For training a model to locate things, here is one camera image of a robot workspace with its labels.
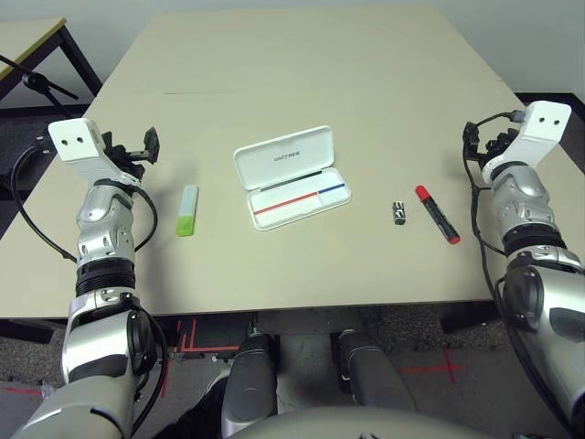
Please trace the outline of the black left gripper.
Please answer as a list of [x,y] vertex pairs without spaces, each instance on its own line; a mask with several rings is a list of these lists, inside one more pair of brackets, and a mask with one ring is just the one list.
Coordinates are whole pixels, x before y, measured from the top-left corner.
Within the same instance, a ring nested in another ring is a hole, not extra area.
[[104,153],[124,173],[139,180],[143,179],[144,166],[139,161],[157,161],[160,151],[160,142],[154,127],[148,129],[144,135],[144,149],[142,151],[127,152],[123,145],[113,145],[112,133],[102,135],[105,143]]

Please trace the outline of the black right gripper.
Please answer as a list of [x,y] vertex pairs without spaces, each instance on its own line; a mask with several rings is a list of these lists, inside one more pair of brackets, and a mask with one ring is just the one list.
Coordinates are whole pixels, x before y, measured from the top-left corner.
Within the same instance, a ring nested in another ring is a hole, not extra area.
[[[516,139],[519,131],[508,129],[485,144],[484,160],[492,160],[503,154]],[[475,123],[467,122],[463,128],[463,157],[465,160],[478,160],[479,129]]]

